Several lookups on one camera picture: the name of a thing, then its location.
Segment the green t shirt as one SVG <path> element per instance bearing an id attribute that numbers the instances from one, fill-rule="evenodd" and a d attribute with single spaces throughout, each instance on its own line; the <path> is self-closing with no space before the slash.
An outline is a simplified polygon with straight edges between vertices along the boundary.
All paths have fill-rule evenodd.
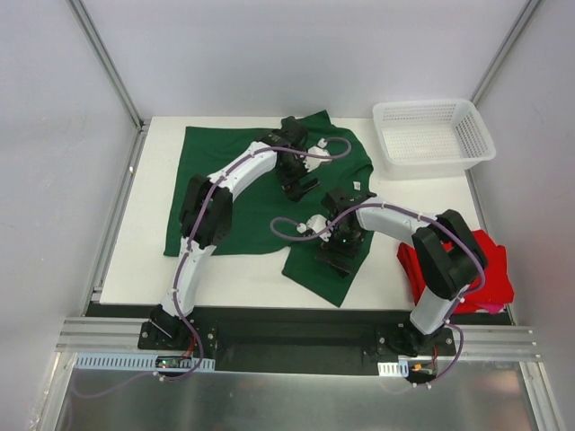
<path id="1" fill-rule="evenodd" d="M 345 138 L 351 144 L 349 155 L 313 172 L 319 184 L 299 202 L 286 197 L 274 172 L 268 172 L 257 179 L 235 201 L 231 232 L 217 246 L 214 255 L 266 255 L 288 248 L 289 254 L 279 271 L 280 277 L 301 285 L 335 306 L 341 306 L 369 253 L 373 236 L 367 235 L 358 256 L 353 260 L 350 274 L 342 276 L 316 258 L 320 250 L 319 241 L 286 242 L 271 232 L 270 221 L 277 216 L 285 216 L 304 222 L 310 216 L 324 213 L 321 201 L 326 193 L 336 188 L 345 189 L 351 195 L 368 190 L 374 167 L 354 133 L 333 125 L 326 111 L 303 117 L 299 121 L 308 132 L 305 143 L 307 147 L 322 138 Z M 223 168 L 264 132 L 262 128 L 185 129 L 167 222 L 164 256 L 175 257 L 180 251 L 179 215 L 190 178 L 195 174 L 209 175 Z"/>

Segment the white plastic basket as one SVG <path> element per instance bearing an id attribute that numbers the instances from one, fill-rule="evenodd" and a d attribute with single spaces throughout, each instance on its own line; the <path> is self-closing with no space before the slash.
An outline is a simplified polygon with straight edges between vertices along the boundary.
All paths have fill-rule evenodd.
<path id="1" fill-rule="evenodd" d="M 372 116 L 386 175 L 394 180 L 459 176 L 496 156 L 491 133 L 468 100 L 380 102 Z"/>

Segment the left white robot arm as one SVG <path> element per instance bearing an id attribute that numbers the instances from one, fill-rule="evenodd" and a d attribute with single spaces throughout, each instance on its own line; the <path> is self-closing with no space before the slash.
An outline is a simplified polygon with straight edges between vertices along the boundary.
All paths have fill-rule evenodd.
<path id="1" fill-rule="evenodd" d="M 200 272 L 229 234 L 234 200 L 257 179 L 275 172 L 287 199 L 297 202 L 319 180 L 301 180 L 312 167 L 306 163 L 308 131 L 295 118 L 264 132 L 226 167 L 208 176 L 196 174 L 188 183 L 179 215 L 181 249 L 172 286 L 151 312 L 140 342 L 167 349 L 186 348 L 194 340 L 185 318 L 194 307 Z"/>

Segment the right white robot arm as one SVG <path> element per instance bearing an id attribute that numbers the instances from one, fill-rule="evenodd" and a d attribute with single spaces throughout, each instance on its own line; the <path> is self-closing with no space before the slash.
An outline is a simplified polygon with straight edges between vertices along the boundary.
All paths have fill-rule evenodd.
<path id="1" fill-rule="evenodd" d="M 387 340 L 395 353 L 417 356 L 436 344 L 457 305 L 486 282 L 487 257 L 463 217 L 448 209 L 426 215 L 368 192 L 356 196 L 335 189 L 322 201 L 327 215 L 313 215 L 300 232 L 322 241 L 319 260 L 342 275 L 368 233 L 381 233 L 415 251 L 424 289 L 408 320 Z"/>

